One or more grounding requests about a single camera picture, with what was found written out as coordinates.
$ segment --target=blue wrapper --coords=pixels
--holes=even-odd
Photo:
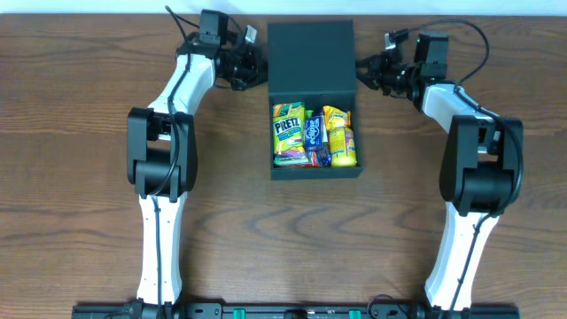
[[[315,167],[330,164],[329,139],[323,116],[314,116],[305,120],[304,141],[307,157]]]

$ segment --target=snack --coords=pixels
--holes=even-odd
[[[356,166],[354,133],[350,128],[334,128],[329,131],[329,142],[332,167]]]
[[[336,107],[326,105],[323,108],[325,113],[325,124],[329,131],[334,128],[344,128],[351,126],[351,113],[343,112]]]
[[[308,164],[303,147],[303,103],[287,103],[273,106],[274,164],[297,166]]]
[[[307,157],[313,167],[326,167],[330,164],[329,140],[323,116],[305,120],[305,147]]]

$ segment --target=dark green box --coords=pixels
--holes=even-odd
[[[362,172],[356,112],[352,21],[273,23],[268,26],[269,127],[273,180],[355,178]],[[356,167],[275,167],[272,105],[304,102],[307,110],[332,105],[351,112]]]

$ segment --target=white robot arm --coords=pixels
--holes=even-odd
[[[181,220],[197,173],[192,116],[201,99],[218,77],[234,90],[251,88],[267,77],[266,63],[253,47],[256,30],[248,26],[245,35],[233,34],[228,21],[226,14],[203,11],[200,35],[186,38],[183,32],[185,41],[166,88],[147,109],[134,108],[128,116],[128,179],[140,194],[144,218],[144,263],[137,291],[144,304],[173,305],[181,293]],[[233,47],[224,50],[227,40]],[[148,140],[158,139],[171,141],[171,150],[147,147]]]
[[[468,21],[439,22],[469,25],[485,39],[484,33]],[[386,34],[386,50],[357,62],[357,67],[368,68],[367,73],[357,73],[357,77],[369,88],[381,89],[385,96],[411,100],[419,112],[433,118],[448,133],[439,176],[447,218],[437,261],[425,283],[425,294],[435,311],[462,311],[470,308],[472,282],[488,235],[519,192],[523,171],[522,122],[503,119],[484,109],[464,93],[460,85],[464,80],[445,80],[445,34],[421,33],[415,63],[401,63],[398,44],[408,38],[410,31],[430,24],[434,23]],[[483,153],[496,156],[497,160],[480,160],[479,154]]]

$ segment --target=table surface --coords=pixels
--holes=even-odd
[[[353,19],[364,58],[383,49],[385,31],[434,18],[237,21],[257,27],[266,48],[270,21]],[[521,196],[488,240],[473,299],[516,303],[525,318],[564,317],[567,19],[470,19],[492,49],[465,87],[522,119],[525,160]],[[481,60],[474,31],[438,29],[452,35],[449,77]],[[180,42],[165,14],[0,16],[1,317],[68,317],[77,302],[136,296],[143,232],[126,177],[126,117],[163,90]],[[358,90],[364,171],[326,181],[270,181],[268,85],[206,94],[195,117],[198,180],[183,217],[185,299],[365,303],[419,294],[445,224],[446,133],[408,101]]]

